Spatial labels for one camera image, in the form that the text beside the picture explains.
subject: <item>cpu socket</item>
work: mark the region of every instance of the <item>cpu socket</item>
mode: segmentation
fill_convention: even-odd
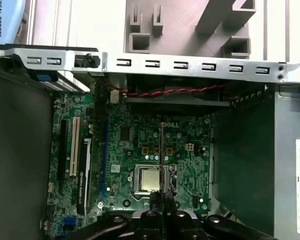
[[[168,188],[177,187],[177,169],[178,166],[175,164],[163,166],[164,191],[167,191]],[[136,164],[134,170],[130,173],[130,177],[133,179],[130,183],[132,194],[139,195],[137,198],[149,197],[151,192],[160,190],[158,165]]]

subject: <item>blue pcie slot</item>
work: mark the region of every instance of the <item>blue pcie slot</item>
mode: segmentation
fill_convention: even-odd
[[[68,217],[65,217],[63,219],[62,223],[64,225],[76,225],[77,224],[77,218],[73,217],[73,216],[68,216]]]
[[[109,131],[109,120],[104,123],[103,134],[104,134],[104,145],[103,145],[103,156],[102,156],[102,179],[101,179],[101,195],[106,198],[106,170],[107,170],[107,154],[108,154],[108,131]]]

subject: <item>green circuit board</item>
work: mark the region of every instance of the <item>green circuit board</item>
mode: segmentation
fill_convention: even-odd
[[[177,205],[182,210],[206,214],[209,203],[210,124],[205,123],[205,119],[133,115],[124,104],[111,104],[106,184],[102,191],[106,210],[149,209],[147,196],[134,194],[134,168],[136,165],[159,165],[160,124],[165,122],[164,165],[166,169],[173,167],[176,170]]]
[[[106,147],[95,146],[96,102],[90,94],[60,94],[54,101],[51,157],[48,181],[48,197],[43,228],[46,236],[66,236],[77,228],[89,225],[97,216],[111,211],[137,211],[149,209],[146,192],[158,187],[156,167],[159,164],[160,124],[165,122],[164,169],[167,180],[174,181],[175,200],[181,210],[206,215],[209,206],[210,132],[209,117],[160,116],[131,114],[124,102],[107,104],[105,138]],[[100,172],[100,185],[90,182],[91,211],[77,214],[78,176],[70,176],[70,155],[73,144],[73,119],[82,120],[82,135],[93,133],[91,169]],[[62,121],[68,121],[66,161],[61,162],[60,141]],[[96,155],[102,149],[103,157]],[[93,165],[103,162],[99,168]],[[143,169],[139,176],[140,194],[135,194],[135,167]],[[74,229],[64,229],[63,220],[74,218]]]
[[[76,227],[81,228],[97,220],[100,209],[95,207],[86,215],[77,214],[78,177],[70,176],[70,156],[72,150],[72,122],[74,117],[82,118],[82,132],[87,135],[89,124],[93,122],[94,96],[90,94],[60,94],[54,101],[54,117],[52,129],[52,144],[50,155],[48,197],[45,216],[43,217],[43,229],[45,235],[54,239],[56,236],[66,236],[71,231],[63,230],[63,219],[66,217],[76,218]],[[60,152],[60,131],[62,120],[69,122],[66,141],[66,162],[61,163]],[[64,180],[61,183],[58,177],[58,166],[64,164],[62,173]]]

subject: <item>metal chassis frame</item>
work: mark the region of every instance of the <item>metal chassis frame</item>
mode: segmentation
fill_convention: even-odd
[[[98,56],[100,66],[74,67],[75,57],[86,54]],[[0,50],[0,58],[12,56],[18,56],[24,67],[32,70],[69,71],[95,76],[121,73],[300,84],[300,64],[286,62],[36,48]]]

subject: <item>blue sata port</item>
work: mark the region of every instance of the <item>blue sata port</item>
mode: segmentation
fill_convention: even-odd
[[[63,219],[62,223],[64,225],[76,225],[77,224],[77,218],[73,216],[67,216]]]

